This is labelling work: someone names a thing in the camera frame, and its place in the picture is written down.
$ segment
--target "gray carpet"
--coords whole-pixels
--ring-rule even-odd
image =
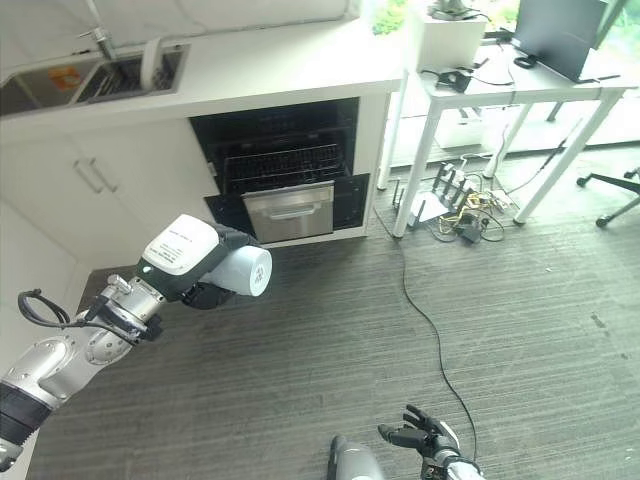
[[[637,146],[583,153],[501,243],[442,244],[418,230],[398,244],[372,217],[366,239],[273,250],[262,297],[209,312],[168,306],[157,342],[47,421],[29,478],[320,480],[342,433],[369,445],[389,479],[414,479],[417,454],[375,429],[399,423],[407,402],[446,420],[471,454],[434,331],[404,297],[402,248],[487,479],[637,479],[640,208],[600,230],[595,218],[633,194],[575,186],[591,169],[636,164]],[[517,185],[539,165],[507,161],[500,180]],[[387,223],[389,195],[377,200]],[[93,275],[88,296],[105,275]]]

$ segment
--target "sink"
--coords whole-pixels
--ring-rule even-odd
[[[182,49],[175,48],[163,52],[162,71],[154,77],[153,92],[142,89],[140,85],[142,55],[134,55],[101,64],[87,82],[76,103],[108,102],[151,93],[157,95],[175,91],[184,53]]]
[[[69,104],[97,63],[85,60],[11,75],[0,87],[0,116]]]
[[[142,54],[123,56],[115,62],[94,59],[16,73],[0,87],[0,116],[173,93],[187,48],[164,49],[162,71],[154,77],[152,92],[140,85]]]

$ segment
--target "cabinet door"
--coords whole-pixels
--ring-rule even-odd
[[[204,197],[218,191],[187,119],[83,132],[77,141],[153,235],[182,213],[213,220]]]
[[[70,141],[4,145],[0,154],[0,194],[81,263],[103,268],[138,260],[152,236],[87,165],[80,176]]]

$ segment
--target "white box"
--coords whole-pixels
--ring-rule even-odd
[[[463,147],[482,143],[482,134],[482,119],[475,110],[452,109],[442,112],[435,139],[440,148]]]
[[[420,71],[472,66],[487,20],[437,20],[427,13],[427,7],[424,0],[409,2],[405,20],[407,68]]]

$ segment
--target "dishwasher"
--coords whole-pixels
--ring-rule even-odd
[[[353,175],[358,99],[190,119],[219,195],[219,223],[263,243],[362,225],[369,175]]]

